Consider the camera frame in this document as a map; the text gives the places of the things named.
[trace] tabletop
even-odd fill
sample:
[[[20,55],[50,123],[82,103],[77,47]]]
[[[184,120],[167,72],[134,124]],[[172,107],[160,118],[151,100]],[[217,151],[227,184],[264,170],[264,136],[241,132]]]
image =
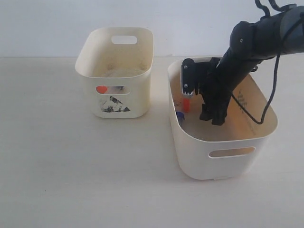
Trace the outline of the tabletop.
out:
[[[279,126],[250,172],[213,181],[176,157],[167,68],[183,58],[154,59],[151,107],[131,120],[87,110],[76,58],[1,58],[0,227],[303,227],[304,55],[281,57]],[[274,62],[253,74],[267,98]]]

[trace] basket handle hole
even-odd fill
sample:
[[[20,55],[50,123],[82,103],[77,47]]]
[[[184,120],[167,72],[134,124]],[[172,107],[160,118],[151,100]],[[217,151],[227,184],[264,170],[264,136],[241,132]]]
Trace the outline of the basket handle hole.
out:
[[[212,151],[209,154],[210,158],[226,158],[226,157],[236,157],[244,156],[253,153],[256,149],[254,147],[239,148],[239,149],[229,149],[229,150],[218,150]]]
[[[136,44],[137,37],[135,36],[112,36],[112,43],[114,44]]]
[[[96,91],[99,94],[107,94],[107,95],[114,95],[114,94],[129,94],[130,88],[126,86],[97,86]]]

